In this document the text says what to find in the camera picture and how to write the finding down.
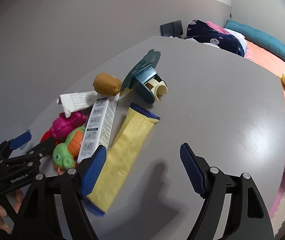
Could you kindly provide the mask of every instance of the pink toy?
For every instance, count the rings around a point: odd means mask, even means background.
[[[69,118],[66,118],[64,113],[60,113],[59,117],[53,122],[53,126],[49,129],[51,136],[60,142],[64,142],[67,136],[75,128],[80,127],[86,119],[86,116],[80,111],[72,113]]]

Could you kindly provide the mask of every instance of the white box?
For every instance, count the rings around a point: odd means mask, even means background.
[[[108,149],[118,99],[119,94],[115,97],[97,96],[88,119],[77,163],[91,157],[100,144]]]

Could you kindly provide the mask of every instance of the gray table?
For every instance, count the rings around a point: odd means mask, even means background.
[[[99,239],[187,238],[203,200],[193,191],[180,161],[184,142],[226,174],[250,173],[270,209],[285,163],[285,102],[279,78],[263,67],[204,44],[152,37],[89,72],[65,92],[92,91],[101,72],[124,79],[150,49],[161,52],[156,70],[169,92],[152,107],[134,92],[118,103],[111,143],[132,101],[161,120],[105,217],[89,214]],[[29,147],[38,143],[61,110],[53,101],[35,120]],[[56,174],[50,160],[43,160],[42,172]],[[228,214],[226,199],[217,238]],[[71,239],[61,203],[58,212],[64,236]]]

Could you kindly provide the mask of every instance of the potato plush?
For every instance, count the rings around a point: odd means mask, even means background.
[[[120,92],[121,84],[122,82],[119,79],[107,73],[100,73],[95,77],[93,86],[98,94],[114,97]]]

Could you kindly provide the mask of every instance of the yellow pouch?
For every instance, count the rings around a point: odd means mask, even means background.
[[[144,140],[159,122],[159,117],[131,103],[127,117],[107,152],[105,165],[92,193],[87,199],[103,212],[107,212],[131,167],[137,158]]]

